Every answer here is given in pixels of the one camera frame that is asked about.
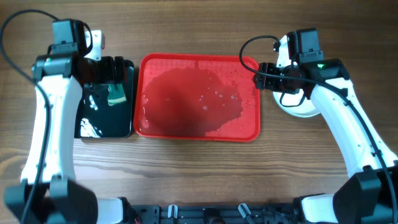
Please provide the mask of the green yellow sponge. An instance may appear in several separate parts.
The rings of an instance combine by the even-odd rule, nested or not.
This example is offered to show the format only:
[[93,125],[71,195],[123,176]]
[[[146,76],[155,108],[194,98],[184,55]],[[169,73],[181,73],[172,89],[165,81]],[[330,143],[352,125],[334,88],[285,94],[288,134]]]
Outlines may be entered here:
[[108,105],[114,106],[127,101],[122,83],[109,84],[109,94],[107,97]]

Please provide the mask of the white plate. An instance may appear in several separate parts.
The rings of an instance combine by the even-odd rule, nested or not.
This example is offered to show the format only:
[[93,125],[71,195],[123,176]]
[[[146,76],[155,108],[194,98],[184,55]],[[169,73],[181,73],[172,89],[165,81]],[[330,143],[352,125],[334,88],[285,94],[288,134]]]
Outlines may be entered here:
[[303,90],[299,90],[296,94],[275,91],[272,94],[277,105],[292,116],[310,118],[320,114],[313,103],[305,97]]

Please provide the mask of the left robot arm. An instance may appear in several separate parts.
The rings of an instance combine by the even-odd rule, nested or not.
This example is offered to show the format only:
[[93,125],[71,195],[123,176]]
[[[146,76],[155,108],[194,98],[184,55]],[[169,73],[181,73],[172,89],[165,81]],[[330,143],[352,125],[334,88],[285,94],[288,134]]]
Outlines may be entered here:
[[37,95],[32,143],[21,183],[5,190],[6,206],[21,223],[124,223],[128,204],[121,198],[97,198],[76,182],[73,165],[83,86],[124,81],[124,60],[42,55],[32,72]]

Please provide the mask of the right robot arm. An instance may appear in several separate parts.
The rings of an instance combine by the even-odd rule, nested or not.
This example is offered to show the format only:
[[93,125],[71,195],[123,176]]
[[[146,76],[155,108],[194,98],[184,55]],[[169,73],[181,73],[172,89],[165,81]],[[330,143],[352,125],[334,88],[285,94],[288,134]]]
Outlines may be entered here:
[[397,155],[371,124],[340,60],[262,63],[254,83],[281,94],[302,90],[325,119],[345,161],[347,182],[333,194],[295,198],[292,223],[397,223]]

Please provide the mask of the black tray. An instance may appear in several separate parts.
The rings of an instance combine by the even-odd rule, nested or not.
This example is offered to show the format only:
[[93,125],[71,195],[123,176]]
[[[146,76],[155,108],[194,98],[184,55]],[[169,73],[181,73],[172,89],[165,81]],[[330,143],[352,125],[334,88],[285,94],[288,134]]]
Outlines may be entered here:
[[134,63],[125,60],[124,93],[127,101],[108,105],[109,84],[85,83],[78,105],[75,138],[127,138],[133,132],[137,79]]

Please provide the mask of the red tray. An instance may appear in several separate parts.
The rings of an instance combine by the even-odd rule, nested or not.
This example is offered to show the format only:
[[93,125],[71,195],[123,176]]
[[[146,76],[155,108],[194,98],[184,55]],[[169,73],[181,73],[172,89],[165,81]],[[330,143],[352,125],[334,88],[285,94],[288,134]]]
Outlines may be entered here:
[[261,97],[250,57],[151,53],[139,67],[134,130],[146,138],[250,142]]

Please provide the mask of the black mounting rail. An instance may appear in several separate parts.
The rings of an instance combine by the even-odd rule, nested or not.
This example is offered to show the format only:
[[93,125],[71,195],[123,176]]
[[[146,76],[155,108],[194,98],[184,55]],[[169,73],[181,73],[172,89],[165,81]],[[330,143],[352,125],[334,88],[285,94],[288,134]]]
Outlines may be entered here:
[[134,205],[136,213],[131,223],[143,224],[285,224],[298,223],[298,211],[290,203],[265,205],[217,205],[217,206],[159,206]]

